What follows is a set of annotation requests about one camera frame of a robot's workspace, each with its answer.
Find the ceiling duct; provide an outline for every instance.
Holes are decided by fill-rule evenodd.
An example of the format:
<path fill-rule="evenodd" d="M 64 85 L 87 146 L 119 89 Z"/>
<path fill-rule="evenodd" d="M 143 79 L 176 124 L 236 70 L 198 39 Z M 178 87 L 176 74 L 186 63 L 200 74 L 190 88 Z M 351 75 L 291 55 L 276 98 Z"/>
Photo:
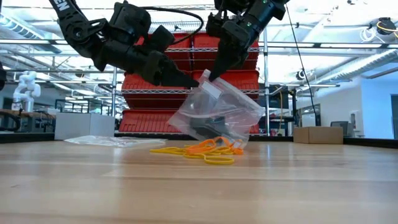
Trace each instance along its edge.
<path fill-rule="evenodd" d="M 21 56 L 21 57 L 23 57 L 23 58 L 26 58 L 28 61 L 30 61 L 30 62 L 33 62 L 33 63 L 36 63 L 36 64 L 39 64 L 39 65 L 42 65 L 42 66 L 44 66 L 44 67 L 46 67 L 46 68 L 49 68 L 49 69 L 52 69 L 52 70 L 56 70 L 57 68 L 54 68 L 53 66 L 51 66 L 51 65 L 49 65 L 49 64 L 47 64 L 47 63 L 45 63 L 45 62 L 41 62 L 40 60 L 37 60 L 37 59 L 35 59 L 35 58 L 32 58 L 31 56 L 29 56 L 29 55 L 25 55 L 25 54 L 23 54 L 23 53 L 20 53 L 20 52 L 18 52 L 17 50 L 13 50 L 13 49 L 10 49 L 10 48 L 8 48 L 8 47 L 5 47 L 5 46 L 2 46 L 3 48 L 5 48 L 6 50 L 8 50 L 8 51 L 10 51 L 10 52 L 12 52 L 12 53 L 14 53 L 14 54 L 16 54 L 16 55 L 18 55 L 18 56 Z M 3 57 L 2 58 L 2 62 L 4 63 L 4 64 L 12 64 L 13 63 L 13 61 L 11 61 L 11 59 L 12 58 L 7 58 L 7 57 Z M 32 64 L 25 64 L 25 63 L 22 63 L 22 62 L 19 62 L 19 65 L 18 65 L 21 69 L 26 69 L 27 71 L 34 71 L 35 70 L 35 65 L 32 65 Z M 51 78 L 53 78 L 54 80 L 62 80 L 62 81 L 73 81 L 70 77 L 64 77 L 64 76 L 61 76 L 59 73 L 50 73 L 49 72 L 49 77 L 51 77 Z M 82 85 L 82 84 L 77 84 L 77 83 L 71 83 L 71 84 L 65 84 L 65 85 L 67 85 L 67 87 L 69 87 L 69 88 L 71 88 L 71 89 L 74 89 L 74 90 L 81 90 L 81 89 L 84 89 L 84 90 L 89 90 L 89 91 L 92 91 L 92 92 L 99 92 L 99 94 L 101 94 L 101 95 L 107 95 L 107 96 L 109 96 L 110 95 L 110 93 L 109 92 L 107 92 L 107 91 L 104 91 L 104 90 L 102 90 L 102 89 L 100 89 L 100 88 L 95 88 L 95 87 L 93 87 L 93 88 L 91 88 L 90 86 L 86 86 L 86 85 Z"/>
<path fill-rule="evenodd" d="M 42 35 L 38 30 L 34 30 L 34 27 L 28 27 L 23 24 L 23 22 L 13 19 L 3 12 L 0 14 L 0 26 L 11 30 L 26 39 L 44 39 L 44 35 Z M 56 54 L 61 53 L 62 51 L 52 45 L 37 45 L 39 50 L 49 51 Z"/>
<path fill-rule="evenodd" d="M 362 75 L 364 72 L 381 67 L 397 59 L 398 50 L 395 49 L 387 50 L 383 53 L 372 55 L 366 58 L 358 58 L 322 75 L 316 82 L 313 82 L 313 84 L 324 84 L 336 82 L 338 80 L 352 79 L 358 75 Z"/>

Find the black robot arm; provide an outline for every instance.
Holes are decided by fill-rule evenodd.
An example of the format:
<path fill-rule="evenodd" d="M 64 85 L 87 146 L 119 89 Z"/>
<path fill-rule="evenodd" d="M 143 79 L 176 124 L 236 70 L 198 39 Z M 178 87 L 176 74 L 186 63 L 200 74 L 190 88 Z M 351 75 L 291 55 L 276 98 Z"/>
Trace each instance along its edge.
<path fill-rule="evenodd" d="M 259 37 L 269 21 L 282 20 L 289 0 L 215 0 L 217 15 L 210 14 L 206 31 L 219 37 L 215 65 L 210 81 L 218 78 L 231 67 L 241 66 L 248 57 L 248 48 Z M 235 14 L 230 19 L 227 12 Z"/>
<path fill-rule="evenodd" d="M 89 21 L 75 0 L 50 0 L 68 44 L 81 56 L 91 58 L 103 71 L 107 64 L 128 73 L 137 73 L 154 85 L 195 87 L 198 83 L 180 71 L 164 51 L 174 42 L 165 27 L 158 27 L 148 38 L 149 13 L 140 7 L 116 2 L 114 14 L 106 19 Z M 135 45 L 139 38 L 142 45 Z"/>

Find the white box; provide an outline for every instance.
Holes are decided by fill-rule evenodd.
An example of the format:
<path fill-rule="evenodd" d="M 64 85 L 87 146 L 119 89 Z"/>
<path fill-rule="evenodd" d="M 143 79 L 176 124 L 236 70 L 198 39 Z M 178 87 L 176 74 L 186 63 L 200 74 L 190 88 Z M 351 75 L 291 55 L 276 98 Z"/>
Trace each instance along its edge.
<path fill-rule="evenodd" d="M 55 140 L 81 136 L 114 136 L 114 117 L 90 113 L 57 113 Z"/>

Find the rubber band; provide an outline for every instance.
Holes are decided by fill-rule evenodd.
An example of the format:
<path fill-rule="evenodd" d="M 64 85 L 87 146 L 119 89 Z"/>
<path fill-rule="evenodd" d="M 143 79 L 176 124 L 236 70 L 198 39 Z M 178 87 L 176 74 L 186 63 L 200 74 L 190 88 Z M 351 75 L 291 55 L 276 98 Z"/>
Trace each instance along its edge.
<path fill-rule="evenodd" d="M 216 142 L 220 139 L 223 140 L 225 146 L 216 146 Z M 229 143 L 229 140 L 225 137 L 217 137 L 207 139 L 193 146 L 185 145 L 184 148 L 165 147 L 162 149 L 151 149 L 150 152 L 180 155 L 187 159 L 203 159 L 205 163 L 212 165 L 231 165 L 235 163 L 235 160 L 221 155 L 243 155 L 242 145 L 242 140 Z"/>

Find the plastic bag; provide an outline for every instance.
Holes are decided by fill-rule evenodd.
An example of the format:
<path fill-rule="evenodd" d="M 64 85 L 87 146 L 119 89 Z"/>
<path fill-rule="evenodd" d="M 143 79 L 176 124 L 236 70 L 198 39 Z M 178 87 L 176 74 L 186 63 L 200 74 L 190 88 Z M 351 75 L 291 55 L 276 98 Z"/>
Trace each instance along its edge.
<path fill-rule="evenodd" d="M 169 124 L 201 141 L 223 136 L 231 142 L 242 140 L 244 147 L 264 109 L 221 78 L 209 82 L 209 75 L 209 70 L 203 72 L 200 86 L 192 90 Z"/>
<path fill-rule="evenodd" d="M 144 139 L 131 137 L 106 137 L 106 136 L 82 136 L 66 139 L 66 142 L 75 144 L 90 144 L 95 146 L 114 147 L 157 147 L 165 144 L 164 139 Z"/>

